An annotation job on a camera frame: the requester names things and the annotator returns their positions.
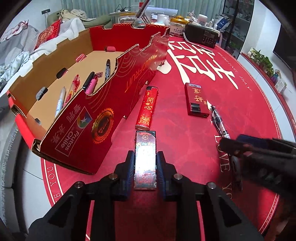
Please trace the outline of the white mug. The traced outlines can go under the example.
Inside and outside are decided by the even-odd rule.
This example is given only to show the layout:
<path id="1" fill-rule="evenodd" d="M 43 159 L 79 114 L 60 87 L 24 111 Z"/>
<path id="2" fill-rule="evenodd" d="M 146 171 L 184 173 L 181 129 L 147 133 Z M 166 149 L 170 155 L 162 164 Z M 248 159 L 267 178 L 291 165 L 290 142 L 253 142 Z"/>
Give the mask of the white mug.
<path id="1" fill-rule="evenodd" d="M 169 16 L 168 15 L 164 15 L 164 14 L 159 14 L 156 23 L 158 25 L 165 25 L 168 26 L 169 25 Z"/>

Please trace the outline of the patterned dark lighter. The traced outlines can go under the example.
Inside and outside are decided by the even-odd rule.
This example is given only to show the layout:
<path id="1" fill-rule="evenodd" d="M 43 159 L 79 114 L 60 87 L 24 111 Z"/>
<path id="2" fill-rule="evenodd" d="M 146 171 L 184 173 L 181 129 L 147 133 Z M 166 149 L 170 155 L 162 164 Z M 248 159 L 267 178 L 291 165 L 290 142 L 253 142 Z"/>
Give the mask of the patterned dark lighter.
<path id="1" fill-rule="evenodd" d="M 156 132 L 136 131 L 134 189 L 155 190 L 156 175 Z"/>

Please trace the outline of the phone on stand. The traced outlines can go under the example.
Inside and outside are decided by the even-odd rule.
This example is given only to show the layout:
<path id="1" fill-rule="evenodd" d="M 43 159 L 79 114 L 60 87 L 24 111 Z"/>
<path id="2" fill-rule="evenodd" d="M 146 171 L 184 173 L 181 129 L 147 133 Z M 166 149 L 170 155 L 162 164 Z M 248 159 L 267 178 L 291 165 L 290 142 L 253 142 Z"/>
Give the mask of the phone on stand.
<path id="1" fill-rule="evenodd" d="M 151 21 L 149 20 L 149 18 L 145 14 L 145 10 L 149 6 L 149 3 L 150 3 L 150 0 L 145 0 L 143 2 L 139 2 L 139 10 L 135 16 L 137 19 L 141 19 L 146 25 L 151 24 Z"/>

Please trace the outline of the red lighter box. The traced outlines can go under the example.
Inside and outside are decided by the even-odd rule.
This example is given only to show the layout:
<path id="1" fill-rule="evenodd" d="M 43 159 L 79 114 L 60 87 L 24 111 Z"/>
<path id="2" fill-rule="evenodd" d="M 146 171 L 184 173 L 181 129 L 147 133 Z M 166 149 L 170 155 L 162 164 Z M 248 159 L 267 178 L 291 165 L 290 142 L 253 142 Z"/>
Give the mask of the red lighter box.
<path id="1" fill-rule="evenodd" d="M 208 109 L 207 98 L 201 85 L 186 83 L 185 96 L 189 115 L 200 118 L 209 116 L 210 110 Z"/>

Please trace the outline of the light blue floral cloth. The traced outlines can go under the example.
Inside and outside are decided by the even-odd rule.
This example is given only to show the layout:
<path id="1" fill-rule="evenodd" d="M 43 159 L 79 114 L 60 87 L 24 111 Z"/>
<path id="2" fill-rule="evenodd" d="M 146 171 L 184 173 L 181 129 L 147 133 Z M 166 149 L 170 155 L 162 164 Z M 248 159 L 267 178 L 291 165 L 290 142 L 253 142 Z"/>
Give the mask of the light blue floral cloth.
<path id="1" fill-rule="evenodd" d="M 18 72 L 18 70 L 29 60 L 28 51 L 20 52 L 10 63 L 1 65 L 1 86 L 5 86 L 8 81 Z"/>

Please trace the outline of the black portable radio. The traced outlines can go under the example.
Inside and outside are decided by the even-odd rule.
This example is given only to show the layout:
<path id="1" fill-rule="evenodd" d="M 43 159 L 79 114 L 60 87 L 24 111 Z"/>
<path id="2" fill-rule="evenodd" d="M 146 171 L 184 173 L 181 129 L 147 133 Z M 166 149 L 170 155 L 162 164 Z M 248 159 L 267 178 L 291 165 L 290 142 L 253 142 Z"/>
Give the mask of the black portable radio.
<path id="1" fill-rule="evenodd" d="M 187 24 L 184 28 L 184 38 L 191 43 L 215 48 L 216 42 L 220 39 L 220 32 L 204 26 Z"/>

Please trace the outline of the red gel pen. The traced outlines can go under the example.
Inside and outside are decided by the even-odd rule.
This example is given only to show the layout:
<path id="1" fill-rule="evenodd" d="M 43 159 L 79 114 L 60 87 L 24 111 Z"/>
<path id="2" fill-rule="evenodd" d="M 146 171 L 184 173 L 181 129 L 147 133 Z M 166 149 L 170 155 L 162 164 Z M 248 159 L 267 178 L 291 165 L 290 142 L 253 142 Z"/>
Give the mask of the red gel pen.
<path id="1" fill-rule="evenodd" d="M 66 96 L 66 99 L 64 101 L 63 107 L 65 107 L 66 104 L 69 102 L 69 100 L 74 96 L 79 85 L 80 85 L 80 77 L 79 77 L 79 75 L 76 75 L 71 83 L 71 86 L 70 86 L 70 89 L 69 89 L 68 94 Z"/>

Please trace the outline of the black marker pen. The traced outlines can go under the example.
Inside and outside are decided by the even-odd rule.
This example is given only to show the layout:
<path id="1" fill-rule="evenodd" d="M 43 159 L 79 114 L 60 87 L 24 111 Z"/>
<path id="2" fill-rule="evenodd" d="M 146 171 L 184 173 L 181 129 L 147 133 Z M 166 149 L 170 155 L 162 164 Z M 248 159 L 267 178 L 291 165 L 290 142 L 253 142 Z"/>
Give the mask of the black marker pen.
<path id="1" fill-rule="evenodd" d="M 110 77 L 110 70 L 111 70 L 111 62 L 110 59 L 107 59 L 106 61 L 106 68 L 105 68 L 105 81 Z"/>

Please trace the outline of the slim red lighter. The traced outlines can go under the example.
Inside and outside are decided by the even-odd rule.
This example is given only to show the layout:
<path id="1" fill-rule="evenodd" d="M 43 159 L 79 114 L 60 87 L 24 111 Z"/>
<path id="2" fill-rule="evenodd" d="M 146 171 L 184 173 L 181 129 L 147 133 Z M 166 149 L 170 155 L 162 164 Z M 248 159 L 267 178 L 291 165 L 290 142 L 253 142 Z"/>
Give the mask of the slim red lighter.
<path id="1" fill-rule="evenodd" d="M 159 89 L 157 87 L 148 86 L 146 88 L 137 121 L 135 123 L 135 128 L 137 130 L 148 131 L 150 129 L 158 93 Z"/>

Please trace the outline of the grey covered sofa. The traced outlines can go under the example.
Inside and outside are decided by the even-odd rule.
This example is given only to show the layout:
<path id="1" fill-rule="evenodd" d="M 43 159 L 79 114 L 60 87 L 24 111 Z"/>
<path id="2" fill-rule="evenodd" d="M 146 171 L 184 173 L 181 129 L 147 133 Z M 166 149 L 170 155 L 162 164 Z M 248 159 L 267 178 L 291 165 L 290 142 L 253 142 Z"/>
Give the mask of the grey covered sofa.
<path id="1" fill-rule="evenodd" d="M 59 35 L 54 39 L 41 44 L 36 50 L 35 45 L 40 33 L 31 25 L 29 25 L 26 29 L 21 30 L 19 34 L 1 42 L 1 65 L 10 63 L 10 61 L 20 54 L 20 52 L 28 51 L 30 53 L 29 60 L 18 70 L 18 72 L 5 86 L 1 86 L 1 96 L 6 93 L 19 76 L 24 77 L 33 68 L 33 62 L 41 55 L 49 55 L 57 49 L 58 43 L 65 39 L 73 40 L 78 37 L 79 33 L 83 30 L 85 30 L 85 27 L 83 26 L 81 20 L 74 18 L 62 23 Z"/>

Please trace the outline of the red embroidered cushion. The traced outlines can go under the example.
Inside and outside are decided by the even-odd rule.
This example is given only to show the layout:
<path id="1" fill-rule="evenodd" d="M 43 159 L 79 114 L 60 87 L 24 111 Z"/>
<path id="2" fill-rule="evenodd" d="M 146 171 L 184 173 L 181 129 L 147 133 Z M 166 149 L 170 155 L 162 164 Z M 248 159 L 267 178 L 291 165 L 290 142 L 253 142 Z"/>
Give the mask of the red embroidered cushion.
<path id="1" fill-rule="evenodd" d="M 48 28 L 46 28 L 43 32 L 41 32 L 37 38 L 35 50 L 39 48 L 41 44 L 57 37 L 60 32 L 60 26 L 61 26 L 61 20 L 57 20 Z"/>

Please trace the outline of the red cardboard fruit box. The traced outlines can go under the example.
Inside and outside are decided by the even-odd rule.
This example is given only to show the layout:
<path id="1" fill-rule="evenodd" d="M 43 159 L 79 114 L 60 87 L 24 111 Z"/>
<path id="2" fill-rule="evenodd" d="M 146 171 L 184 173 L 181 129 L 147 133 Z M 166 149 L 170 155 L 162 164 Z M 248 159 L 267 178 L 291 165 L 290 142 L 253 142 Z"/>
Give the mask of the red cardboard fruit box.
<path id="1" fill-rule="evenodd" d="M 63 40 L 8 89 L 29 149 L 85 174 L 103 162 L 118 124 L 165 63 L 170 29 L 150 24 L 89 28 Z"/>

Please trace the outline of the black thin marker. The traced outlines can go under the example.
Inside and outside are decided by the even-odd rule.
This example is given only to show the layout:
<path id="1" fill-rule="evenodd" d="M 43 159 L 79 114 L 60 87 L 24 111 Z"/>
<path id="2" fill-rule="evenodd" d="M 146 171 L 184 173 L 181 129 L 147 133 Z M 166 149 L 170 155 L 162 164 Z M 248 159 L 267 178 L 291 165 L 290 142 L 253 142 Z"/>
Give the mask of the black thin marker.
<path id="1" fill-rule="evenodd" d="M 82 89 L 83 89 L 84 91 L 86 91 L 86 89 L 88 88 L 88 86 L 89 86 L 91 80 L 93 79 L 94 75 L 95 75 L 95 72 L 94 72 L 94 71 L 92 71 L 92 72 L 88 75 L 87 79 L 85 80 L 85 82 L 84 82 L 84 84 L 83 84 L 83 86 L 82 86 Z"/>

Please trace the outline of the white barrel pen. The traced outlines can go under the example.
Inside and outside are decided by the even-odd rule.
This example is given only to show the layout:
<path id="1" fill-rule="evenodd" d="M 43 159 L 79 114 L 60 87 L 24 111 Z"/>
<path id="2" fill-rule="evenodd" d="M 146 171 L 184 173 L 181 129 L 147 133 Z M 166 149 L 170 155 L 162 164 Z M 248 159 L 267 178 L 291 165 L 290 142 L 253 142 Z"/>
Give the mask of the white barrel pen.
<path id="1" fill-rule="evenodd" d="M 59 96 L 59 99 L 58 99 L 57 108 L 56 108 L 56 112 L 55 112 L 55 117 L 57 117 L 57 115 L 59 114 L 59 112 L 61 111 L 61 109 L 63 107 L 65 94 L 66 94 L 66 88 L 63 87 L 61 89 L 60 96 Z"/>

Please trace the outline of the gold lid glass jar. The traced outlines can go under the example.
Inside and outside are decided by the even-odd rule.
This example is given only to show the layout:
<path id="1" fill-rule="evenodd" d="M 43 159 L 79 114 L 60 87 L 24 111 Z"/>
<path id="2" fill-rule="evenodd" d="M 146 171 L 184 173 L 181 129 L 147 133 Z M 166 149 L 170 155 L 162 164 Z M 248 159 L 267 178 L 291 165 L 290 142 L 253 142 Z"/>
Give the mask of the gold lid glass jar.
<path id="1" fill-rule="evenodd" d="M 184 28 L 188 24 L 188 20 L 186 20 L 183 16 L 175 16 L 170 18 L 170 35 L 182 37 Z"/>

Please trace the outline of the pink grip pen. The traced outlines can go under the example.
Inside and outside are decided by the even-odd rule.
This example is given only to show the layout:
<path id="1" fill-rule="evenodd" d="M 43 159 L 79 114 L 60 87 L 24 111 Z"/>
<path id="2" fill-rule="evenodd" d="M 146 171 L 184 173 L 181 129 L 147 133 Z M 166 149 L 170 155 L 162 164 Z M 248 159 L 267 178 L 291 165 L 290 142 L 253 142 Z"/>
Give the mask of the pink grip pen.
<path id="1" fill-rule="evenodd" d="M 90 82 L 88 88 L 86 89 L 86 92 L 85 92 L 85 93 L 86 93 L 87 95 L 92 94 L 93 91 L 94 91 L 94 89 L 95 89 L 96 84 L 97 84 L 97 77 L 95 76 L 95 77 L 91 80 L 91 82 Z"/>

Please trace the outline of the green potted plants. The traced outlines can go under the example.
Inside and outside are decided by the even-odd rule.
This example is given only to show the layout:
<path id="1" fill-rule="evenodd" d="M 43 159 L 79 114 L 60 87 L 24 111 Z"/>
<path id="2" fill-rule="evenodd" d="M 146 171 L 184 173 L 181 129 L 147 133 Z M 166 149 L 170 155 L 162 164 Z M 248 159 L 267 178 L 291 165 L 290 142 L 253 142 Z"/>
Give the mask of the green potted plants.
<path id="1" fill-rule="evenodd" d="M 269 57 L 260 53 L 260 50 L 257 51 L 254 48 L 250 48 L 247 53 L 247 56 L 265 73 L 268 77 L 274 75 L 273 64 L 269 60 Z"/>

